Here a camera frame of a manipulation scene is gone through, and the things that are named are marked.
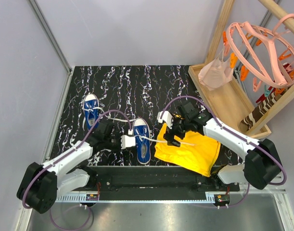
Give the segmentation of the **white shoelace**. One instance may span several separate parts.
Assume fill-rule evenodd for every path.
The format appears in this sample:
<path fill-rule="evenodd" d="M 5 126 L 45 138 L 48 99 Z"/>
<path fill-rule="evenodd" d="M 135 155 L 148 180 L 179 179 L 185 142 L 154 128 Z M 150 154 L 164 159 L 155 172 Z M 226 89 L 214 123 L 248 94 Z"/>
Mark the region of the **white shoelace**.
<path fill-rule="evenodd" d="M 151 139 L 151 138 L 142 136 L 142 135 L 134 135 L 134 137 L 139 137 L 140 139 L 147 139 L 147 140 L 153 141 L 153 142 L 167 143 L 168 144 L 168 141 L 154 140 L 154 139 Z M 193 144 L 193 143 L 187 143 L 187 142 L 181 142 L 181 141 L 179 141 L 179 143 L 180 144 L 185 144 L 185 145 L 191 145 L 191 146 L 195 146 L 196 145 L 196 144 Z"/>

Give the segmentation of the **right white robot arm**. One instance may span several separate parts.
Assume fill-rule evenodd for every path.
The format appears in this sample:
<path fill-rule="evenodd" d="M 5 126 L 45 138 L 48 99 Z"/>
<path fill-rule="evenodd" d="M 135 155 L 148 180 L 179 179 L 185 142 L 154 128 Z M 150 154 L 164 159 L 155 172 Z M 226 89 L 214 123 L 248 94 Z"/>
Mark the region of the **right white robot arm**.
<path fill-rule="evenodd" d="M 169 111 L 161 111 L 157 115 L 159 123 L 166 123 L 163 137 L 168 145 L 180 147 L 181 143 L 176 138 L 184 139 L 187 132 L 197 132 L 220 142 L 244 162 L 216 169 L 211 174 L 211 185 L 215 190 L 221 191 L 232 183 L 249 183 L 262 190 L 282 172 L 277 149 L 271 140 L 248 137 L 225 125 L 209 111 L 200 112 L 189 101 L 181 104 L 178 111 L 178 116 Z"/>

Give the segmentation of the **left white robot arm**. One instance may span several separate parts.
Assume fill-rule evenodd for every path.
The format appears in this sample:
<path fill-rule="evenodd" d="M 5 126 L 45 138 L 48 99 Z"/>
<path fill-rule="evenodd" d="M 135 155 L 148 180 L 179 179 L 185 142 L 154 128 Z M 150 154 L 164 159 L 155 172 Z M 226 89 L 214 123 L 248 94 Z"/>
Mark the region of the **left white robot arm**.
<path fill-rule="evenodd" d="M 97 186 L 97 172 L 82 162 L 102 150 L 120 151 L 121 136 L 113 136 L 112 122 L 100 122 L 90 135 L 55 159 L 42 164 L 31 163 L 17 191 L 17 198 L 26 209 L 46 213 L 56 199 L 74 189 L 87 191 Z"/>

